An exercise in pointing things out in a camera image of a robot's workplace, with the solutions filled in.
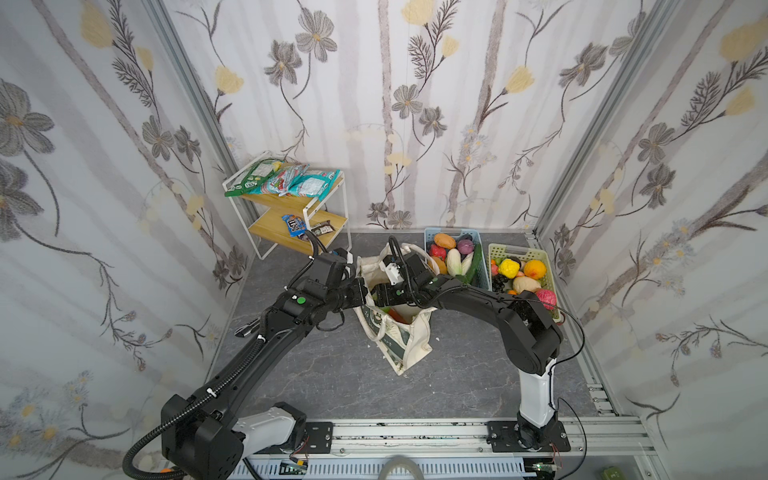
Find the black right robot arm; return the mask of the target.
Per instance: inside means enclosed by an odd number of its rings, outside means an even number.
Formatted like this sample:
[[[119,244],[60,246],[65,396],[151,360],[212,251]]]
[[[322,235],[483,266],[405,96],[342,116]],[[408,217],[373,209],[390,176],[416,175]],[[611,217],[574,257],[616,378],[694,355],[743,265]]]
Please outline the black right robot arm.
[[[405,253],[393,236],[388,238],[382,270],[388,280],[372,288],[376,306],[456,311],[498,330],[506,355],[519,372],[521,393],[512,432],[493,430],[495,438],[505,438],[522,451],[571,449],[554,399],[563,332],[549,311],[551,303],[531,292],[494,293],[436,274],[419,253]]]

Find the orange bell pepper toy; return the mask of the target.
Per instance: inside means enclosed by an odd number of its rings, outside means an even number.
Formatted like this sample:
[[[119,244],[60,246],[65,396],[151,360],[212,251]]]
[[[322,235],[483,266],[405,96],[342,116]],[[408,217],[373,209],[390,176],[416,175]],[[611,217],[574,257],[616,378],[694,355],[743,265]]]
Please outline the orange bell pepper toy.
[[[446,264],[445,264],[445,262],[440,257],[432,257],[432,260],[436,264],[440,274],[446,274],[447,273]]]

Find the cream canvas grocery bag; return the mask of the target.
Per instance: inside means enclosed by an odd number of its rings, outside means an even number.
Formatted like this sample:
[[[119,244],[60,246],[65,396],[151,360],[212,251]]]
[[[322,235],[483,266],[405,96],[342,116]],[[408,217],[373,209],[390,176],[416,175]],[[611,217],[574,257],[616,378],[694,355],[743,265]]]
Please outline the cream canvas grocery bag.
[[[392,253],[385,246],[377,256],[359,257],[357,274],[367,288],[365,303],[354,309],[368,339],[375,343],[383,358],[398,376],[403,375],[429,353],[431,337],[430,320],[435,307],[420,308],[409,305],[378,307],[371,297],[372,286],[384,280],[376,263]],[[394,321],[387,311],[394,308],[408,322],[408,325]]]

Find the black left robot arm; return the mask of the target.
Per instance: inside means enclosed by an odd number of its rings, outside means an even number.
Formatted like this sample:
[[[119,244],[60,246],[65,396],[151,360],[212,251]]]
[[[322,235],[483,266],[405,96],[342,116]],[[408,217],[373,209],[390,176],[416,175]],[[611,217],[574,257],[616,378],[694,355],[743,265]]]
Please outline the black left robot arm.
[[[172,396],[161,423],[128,449],[122,469],[132,479],[226,479],[248,451],[238,429],[240,410],[287,353],[329,314],[363,303],[363,280],[353,255],[312,239],[308,263],[272,305],[238,332],[244,348],[190,396]]]

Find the blue candy bar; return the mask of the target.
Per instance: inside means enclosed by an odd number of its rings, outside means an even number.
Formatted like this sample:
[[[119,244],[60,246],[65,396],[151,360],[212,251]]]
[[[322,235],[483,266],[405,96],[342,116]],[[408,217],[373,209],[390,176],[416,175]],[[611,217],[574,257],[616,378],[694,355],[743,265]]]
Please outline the blue candy bar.
[[[304,220],[293,214],[285,214],[281,217],[291,238],[303,238],[307,231]]]

